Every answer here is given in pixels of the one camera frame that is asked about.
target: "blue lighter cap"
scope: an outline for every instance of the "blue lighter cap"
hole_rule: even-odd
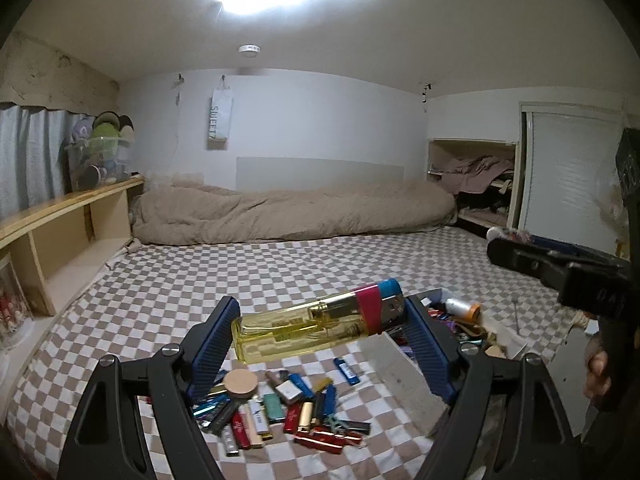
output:
[[[378,290],[380,291],[381,298],[390,298],[391,296],[402,294],[400,284],[395,278],[389,278],[388,280],[378,283]]]

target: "light blue curtain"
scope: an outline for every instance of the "light blue curtain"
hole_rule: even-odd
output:
[[[70,191],[64,146],[84,117],[0,104],[0,219]]]

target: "mattress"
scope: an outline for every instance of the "mattress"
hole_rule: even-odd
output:
[[[556,304],[554,291],[492,266],[484,240],[452,227],[300,242],[143,246],[119,261],[53,327],[18,382],[7,425],[28,458],[55,475],[76,405],[105,353],[123,360],[143,358],[166,343],[180,342],[225,294],[235,296],[244,313],[264,312],[390,277],[399,280],[405,294],[442,286],[465,300],[481,300],[486,312],[512,328],[511,295],[518,294],[520,333],[547,360],[574,316]],[[350,388],[336,373],[334,356],[343,356],[362,383]],[[231,350],[223,367],[239,366]],[[357,342],[270,364],[277,366],[310,378],[329,374],[337,381],[342,415],[371,422],[372,435],[365,447],[334,456],[293,444],[290,436],[276,430],[264,449],[242,452],[239,458],[226,457],[217,438],[207,435],[227,478],[415,476],[431,442],[415,429]],[[265,367],[250,366],[259,376]],[[160,480],[168,480],[172,476],[152,410],[143,401],[140,406],[154,468]]]

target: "clear plastic bin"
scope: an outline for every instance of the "clear plastic bin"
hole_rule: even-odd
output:
[[[74,191],[86,191],[127,180],[130,142],[119,137],[94,137],[68,145],[69,175]]]

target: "human hand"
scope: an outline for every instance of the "human hand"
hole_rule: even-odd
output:
[[[584,381],[584,395],[589,399],[606,395],[611,387],[611,378],[605,374],[608,359],[600,345],[600,338],[596,336],[591,339],[585,352],[587,378]]]

